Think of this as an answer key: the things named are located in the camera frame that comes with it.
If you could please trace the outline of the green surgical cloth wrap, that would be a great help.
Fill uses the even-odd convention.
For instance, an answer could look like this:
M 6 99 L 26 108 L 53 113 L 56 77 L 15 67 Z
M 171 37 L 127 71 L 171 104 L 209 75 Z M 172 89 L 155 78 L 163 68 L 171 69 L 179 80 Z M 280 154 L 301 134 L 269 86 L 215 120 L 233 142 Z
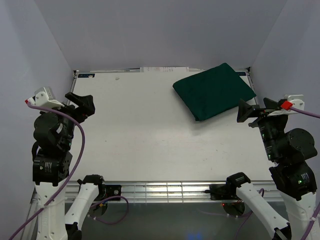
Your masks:
M 197 122 L 256 97 L 252 88 L 227 63 L 185 77 L 172 85 Z

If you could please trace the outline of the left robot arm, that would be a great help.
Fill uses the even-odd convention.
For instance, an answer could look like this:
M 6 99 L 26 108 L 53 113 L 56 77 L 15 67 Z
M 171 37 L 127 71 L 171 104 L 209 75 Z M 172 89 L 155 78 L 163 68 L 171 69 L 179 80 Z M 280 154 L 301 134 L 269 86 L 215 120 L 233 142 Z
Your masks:
M 38 197 L 38 240 L 80 240 L 82 225 L 94 201 L 106 195 L 101 175 L 87 175 L 78 180 L 79 192 L 65 210 L 66 185 L 74 174 L 70 152 L 74 129 L 95 113 L 92 95 L 68 92 L 71 105 L 55 99 L 50 89 L 41 88 L 25 102 L 40 110 L 34 121 L 32 180 Z

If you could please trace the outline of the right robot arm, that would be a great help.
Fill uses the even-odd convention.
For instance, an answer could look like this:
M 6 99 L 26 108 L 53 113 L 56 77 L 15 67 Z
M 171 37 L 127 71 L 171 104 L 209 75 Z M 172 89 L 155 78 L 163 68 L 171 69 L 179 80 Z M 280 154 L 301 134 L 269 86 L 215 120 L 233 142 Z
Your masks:
M 243 200 L 267 229 L 273 240 L 318 240 L 320 238 L 320 205 L 316 202 L 315 174 L 306 161 L 317 156 L 313 136 L 305 129 L 285 132 L 288 116 L 303 114 L 319 118 L 304 110 L 304 101 L 295 96 L 274 101 L 263 100 L 265 107 L 238 104 L 237 122 L 249 118 L 249 127 L 258 128 L 267 159 L 275 165 L 269 168 L 271 177 L 285 204 L 288 219 L 283 218 L 258 193 L 251 180 L 242 172 L 226 179 L 226 194 Z

